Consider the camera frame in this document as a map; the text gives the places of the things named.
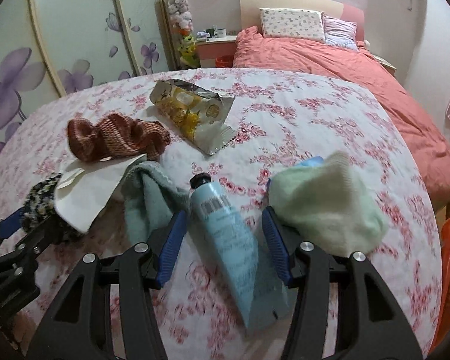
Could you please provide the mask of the black floral scrunchie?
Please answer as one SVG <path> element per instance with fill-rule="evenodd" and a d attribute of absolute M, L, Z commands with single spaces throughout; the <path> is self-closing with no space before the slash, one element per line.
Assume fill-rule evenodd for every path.
<path fill-rule="evenodd" d="M 45 224 L 45 228 L 52 231 L 57 245 L 62 242 L 78 242 L 82 238 L 54 208 L 54 194 L 61 177 L 61 173 L 53 173 L 46 180 L 35 184 L 26 196 L 20 216 L 21 227 L 26 234 Z"/>

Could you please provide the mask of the teal green sock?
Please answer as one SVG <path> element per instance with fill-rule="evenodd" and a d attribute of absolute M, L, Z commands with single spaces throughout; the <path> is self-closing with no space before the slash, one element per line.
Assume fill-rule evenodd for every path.
<path fill-rule="evenodd" d="M 174 213 L 189 208 L 189 192 L 178 187 L 154 161 L 130 165 L 122 179 L 121 194 L 127 236 L 133 245 L 147 241 Z"/>

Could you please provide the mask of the light blue cream tube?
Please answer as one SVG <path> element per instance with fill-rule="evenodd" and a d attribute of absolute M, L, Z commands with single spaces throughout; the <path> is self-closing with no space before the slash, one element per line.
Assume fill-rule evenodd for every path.
<path fill-rule="evenodd" d="M 288 314 L 289 295 L 268 253 L 220 183 L 200 173 L 190 186 L 192 209 L 206 230 L 245 328 L 253 333 L 271 326 Z"/>

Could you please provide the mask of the light green knit cloth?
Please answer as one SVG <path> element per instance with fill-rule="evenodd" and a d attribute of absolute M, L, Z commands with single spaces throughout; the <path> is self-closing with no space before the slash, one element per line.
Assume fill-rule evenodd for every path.
<path fill-rule="evenodd" d="M 320 163 L 278 172 L 267 194 L 283 223 L 329 254 L 345 258 L 354 252 L 369 254 L 388 231 L 385 215 L 342 151 Z"/>

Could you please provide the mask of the white paper piece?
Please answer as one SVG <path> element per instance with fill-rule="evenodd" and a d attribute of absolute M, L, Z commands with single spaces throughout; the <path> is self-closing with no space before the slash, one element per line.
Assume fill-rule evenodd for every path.
<path fill-rule="evenodd" d="M 75 160 L 61 169 L 54 190 L 55 211 L 78 233 L 87 233 L 120 185 L 128 167 L 146 159 L 146 154 L 140 154 L 105 158 L 95 163 Z"/>

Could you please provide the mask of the brown knit scrunchie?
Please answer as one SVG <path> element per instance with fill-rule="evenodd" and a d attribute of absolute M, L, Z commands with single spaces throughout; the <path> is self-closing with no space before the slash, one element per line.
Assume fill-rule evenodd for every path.
<path fill-rule="evenodd" d="M 170 132 L 158 121 L 120 113 L 107 115 L 96 124 L 84 118 L 71 119 L 66 131 L 71 153 L 86 163 L 136 155 L 154 161 L 171 143 Z"/>

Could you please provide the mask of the silver yellow snack bag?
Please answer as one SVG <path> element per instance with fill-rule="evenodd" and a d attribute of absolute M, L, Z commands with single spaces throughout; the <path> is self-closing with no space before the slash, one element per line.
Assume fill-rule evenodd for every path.
<path fill-rule="evenodd" d="M 150 100 L 182 135 L 206 155 L 214 155 L 236 136 L 226 124 L 234 97 L 221 96 L 184 80 L 159 80 Z"/>

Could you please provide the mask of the floral pink white tablecloth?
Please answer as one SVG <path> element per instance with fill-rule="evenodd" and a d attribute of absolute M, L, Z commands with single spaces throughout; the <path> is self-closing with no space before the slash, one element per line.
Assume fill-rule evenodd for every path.
<path fill-rule="evenodd" d="M 382 182 L 381 163 L 366 150 L 388 133 L 368 117 L 354 95 L 332 100 L 327 78 L 260 69 L 205 69 L 177 77 L 235 100 L 227 122 L 236 138 L 207 157 L 178 133 L 161 155 L 166 174 L 180 187 L 209 173 L 255 233 L 261 230 L 266 183 L 305 159 L 337 150 L 351 163 L 387 219 L 388 232 L 370 261 L 400 304 L 424 352 L 430 350 L 441 301 L 439 231 L 419 170 L 405 145 L 390 152 L 393 164 Z M 0 154 L 0 219 L 23 203 L 41 180 L 73 161 L 66 138 L 70 119 L 96 122 L 119 112 L 156 119 L 149 96 L 160 74 L 136 77 L 71 94 L 42 106 L 12 135 Z M 184 239 L 171 281 L 153 294 L 170 359 L 278 359 L 289 318 L 248 336 L 206 243 Z"/>

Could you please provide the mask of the salmon pink duvet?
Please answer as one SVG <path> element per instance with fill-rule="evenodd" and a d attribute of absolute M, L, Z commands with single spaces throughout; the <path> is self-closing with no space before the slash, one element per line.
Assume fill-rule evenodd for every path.
<path fill-rule="evenodd" d="M 418 167 L 418 181 L 433 208 L 450 204 L 450 143 L 431 116 L 374 59 L 362 42 L 357 50 L 290 37 L 264 37 L 252 26 L 239 32 L 234 56 L 236 68 L 268 68 L 325 77 L 331 99 L 344 102 L 354 95 L 368 108 L 368 117 L 388 133 L 367 148 L 381 163 L 382 182 L 394 167 L 389 154 L 406 146 Z"/>

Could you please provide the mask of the flower print sliding wardrobe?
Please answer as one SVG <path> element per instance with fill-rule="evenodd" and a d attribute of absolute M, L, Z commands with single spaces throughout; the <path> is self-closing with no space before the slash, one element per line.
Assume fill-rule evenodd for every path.
<path fill-rule="evenodd" d="M 44 104 L 170 68 L 161 0 L 0 0 L 0 154 Z"/>

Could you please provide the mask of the white mug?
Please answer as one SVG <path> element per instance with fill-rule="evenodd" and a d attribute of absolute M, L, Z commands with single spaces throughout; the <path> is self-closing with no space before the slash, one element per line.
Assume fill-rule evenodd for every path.
<path fill-rule="evenodd" d="M 217 28 L 214 31 L 214 35 L 216 38 L 225 38 L 227 36 L 227 30 L 225 28 Z"/>

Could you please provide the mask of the right side nightstand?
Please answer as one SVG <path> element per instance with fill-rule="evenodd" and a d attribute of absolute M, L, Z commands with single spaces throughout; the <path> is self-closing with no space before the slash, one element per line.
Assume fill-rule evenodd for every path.
<path fill-rule="evenodd" d="M 390 73 L 393 77 L 395 76 L 397 69 L 395 66 L 393 66 L 392 63 L 380 57 L 379 55 L 373 55 L 373 57 L 388 73 Z"/>

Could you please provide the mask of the hanging plush toys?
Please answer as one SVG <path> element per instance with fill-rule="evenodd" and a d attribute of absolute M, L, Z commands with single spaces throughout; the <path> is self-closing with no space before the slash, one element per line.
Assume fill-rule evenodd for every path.
<path fill-rule="evenodd" d="M 166 9 L 178 66 L 181 69 L 198 68 L 200 60 L 197 55 L 197 39 L 188 0 L 166 0 Z"/>

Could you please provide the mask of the striped pink pillow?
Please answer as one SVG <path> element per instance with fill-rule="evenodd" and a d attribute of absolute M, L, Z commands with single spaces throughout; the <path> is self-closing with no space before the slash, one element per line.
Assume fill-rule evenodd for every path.
<path fill-rule="evenodd" d="M 322 14 L 325 42 L 329 46 L 357 51 L 357 24 Z"/>

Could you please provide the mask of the cream pink headboard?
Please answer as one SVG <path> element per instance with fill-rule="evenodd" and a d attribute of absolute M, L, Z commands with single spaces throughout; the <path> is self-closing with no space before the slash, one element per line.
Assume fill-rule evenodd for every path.
<path fill-rule="evenodd" d="M 261 27 L 260 8 L 294 8 L 323 11 L 329 16 L 357 24 L 356 38 L 365 39 L 364 11 L 344 2 L 335 0 L 240 0 L 241 28 Z"/>

